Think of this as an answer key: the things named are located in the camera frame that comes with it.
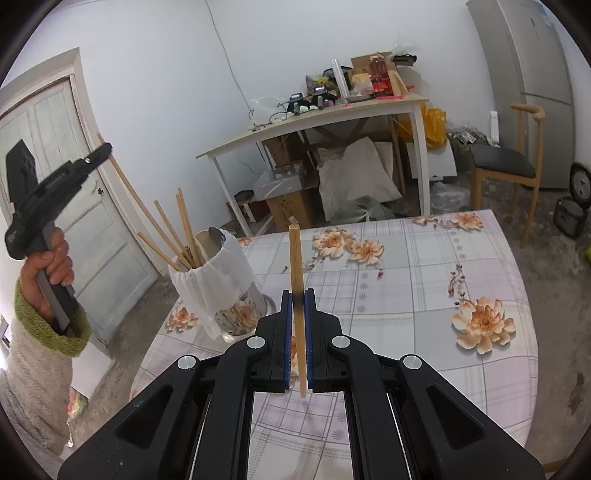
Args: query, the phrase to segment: green sleeve cuff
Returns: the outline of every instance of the green sleeve cuff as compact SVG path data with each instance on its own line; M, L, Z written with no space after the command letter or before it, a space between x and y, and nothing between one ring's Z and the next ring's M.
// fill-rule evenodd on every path
M67 335L58 335L22 296L20 279L17 280L14 310L27 333L51 350L74 357L80 355L88 343L90 325L82 307L79 307L74 318L70 319L71 332Z

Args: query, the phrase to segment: yellow plastic bag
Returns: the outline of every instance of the yellow plastic bag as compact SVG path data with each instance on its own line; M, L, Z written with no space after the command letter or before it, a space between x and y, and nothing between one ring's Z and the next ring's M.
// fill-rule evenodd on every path
M421 112L423 113L423 125L425 126L425 139L428 148L439 148L447 143L445 133L445 124L447 122L446 113L440 108L429 108L425 102L421 103ZM400 120L396 122L396 131L398 135L406 142L413 142L413 128L410 120Z

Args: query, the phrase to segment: white desk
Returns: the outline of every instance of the white desk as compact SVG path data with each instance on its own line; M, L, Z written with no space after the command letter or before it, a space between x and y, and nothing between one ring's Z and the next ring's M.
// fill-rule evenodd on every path
M302 113L299 116L288 118L278 125L266 125L254 131L248 131L223 145L212 150L201 153L197 158L209 158L216 172L217 179L222 185L222 189L240 222L245 235L252 236L252 231L248 226L244 215L242 214L234 196L228 190L228 183L217 161L217 156L237 150L248 144L258 143L270 138L287 135L292 132L306 130L308 128L319 127L321 125L335 124L347 120L356 120L370 116L393 115L395 113L409 113L411 125L413 127L414 148L418 152L416 165L418 170L419 190L418 196L421 204L421 214L429 215L429 171L427 163L427 143L425 141L425 130L423 127L423 116L421 114L421 102L428 101L425 97L410 93L399 100L367 100L366 102L350 103L345 105L336 105L324 110L315 110L308 113Z

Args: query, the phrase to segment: person's arm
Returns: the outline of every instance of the person's arm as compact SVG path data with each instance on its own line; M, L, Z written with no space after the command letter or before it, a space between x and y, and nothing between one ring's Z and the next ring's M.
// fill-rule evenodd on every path
M2 395L18 425L41 447L59 455L69 439L67 405L72 383L72 357L80 355L90 336L82 308L70 319L66 335L51 325L55 316L41 292L35 276L46 269L50 282L69 285L74 280L68 244L61 230L51 239L51 252L27 258L15 292L16 321L12 323L12 342L6 382Z

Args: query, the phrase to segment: black chair seat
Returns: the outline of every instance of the black chair seat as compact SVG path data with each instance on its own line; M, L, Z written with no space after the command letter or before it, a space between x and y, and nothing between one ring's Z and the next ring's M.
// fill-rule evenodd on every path
M477 168L499 171L533 179L534 166L525 156L508 148L489 147L488 145L470 145L470 152Z

